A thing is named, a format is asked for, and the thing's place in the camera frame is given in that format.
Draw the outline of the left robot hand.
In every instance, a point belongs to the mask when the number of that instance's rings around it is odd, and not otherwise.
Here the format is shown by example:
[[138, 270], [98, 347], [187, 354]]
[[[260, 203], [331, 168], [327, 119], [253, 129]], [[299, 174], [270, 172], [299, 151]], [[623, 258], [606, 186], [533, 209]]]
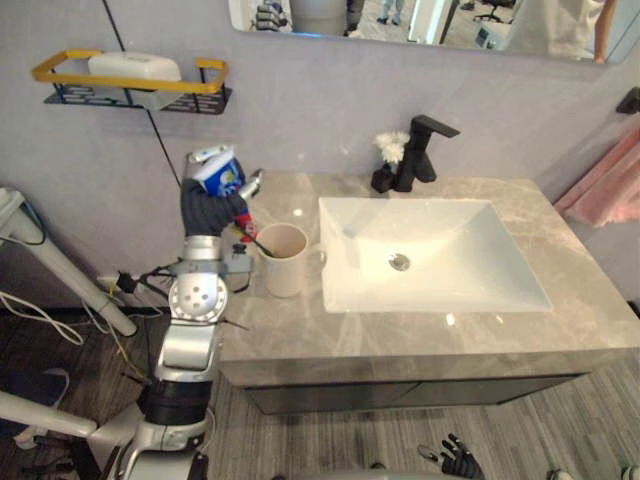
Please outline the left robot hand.
[[247, 243], [255, 235], [248, 202], [260, 190], [263, 171], [246, 175], [231, 144], [186, 155], [180, 193], [185, 234], [219, 236], [230, 225]]

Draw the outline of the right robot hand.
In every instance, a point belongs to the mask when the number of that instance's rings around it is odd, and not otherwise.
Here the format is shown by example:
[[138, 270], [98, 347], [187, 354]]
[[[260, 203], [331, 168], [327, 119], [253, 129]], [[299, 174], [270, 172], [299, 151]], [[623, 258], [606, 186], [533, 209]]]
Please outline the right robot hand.
[[443, 474], [467, 478], [485, 479], [485, 474], [468, 448], [460, 437], [449, 433], [446, 439], [441, 441], [443, 449], [440, 452], [419, 444], [418, 454], [425, 460], [437, 465]]

